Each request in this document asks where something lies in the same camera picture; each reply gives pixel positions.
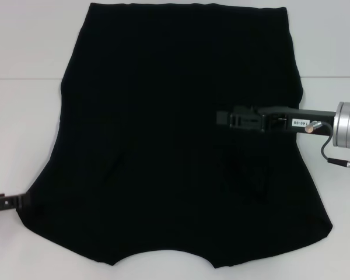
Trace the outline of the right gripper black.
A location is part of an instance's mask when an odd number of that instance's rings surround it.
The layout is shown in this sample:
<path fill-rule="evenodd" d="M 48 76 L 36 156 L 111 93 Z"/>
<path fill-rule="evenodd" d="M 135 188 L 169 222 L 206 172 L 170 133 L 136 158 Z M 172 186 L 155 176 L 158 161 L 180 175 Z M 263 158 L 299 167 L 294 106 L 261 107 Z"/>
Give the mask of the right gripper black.
<path fill-rule="evenodd" d="M 305 127 L 314 121 L 325 122 L 333 127 L 334 117 L 333 111 L 234 106 L 233 111 L 217 111 L 216 124 L 234 130 L 305 134 Z"/>

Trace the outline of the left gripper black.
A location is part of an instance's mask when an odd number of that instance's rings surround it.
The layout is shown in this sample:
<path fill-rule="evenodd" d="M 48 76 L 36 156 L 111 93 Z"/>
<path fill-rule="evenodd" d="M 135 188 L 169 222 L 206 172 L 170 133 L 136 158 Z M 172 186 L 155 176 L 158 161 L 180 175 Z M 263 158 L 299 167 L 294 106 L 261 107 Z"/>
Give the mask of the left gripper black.
<path fill-rule="evenodd" d="M 31 206 L 31 195 L 29 192 L 18 196 L 6 196 L 5 194 L 0 194 L 0 211 L 15 208 L 17 210 L 23 210 L 29 206 Z"/>

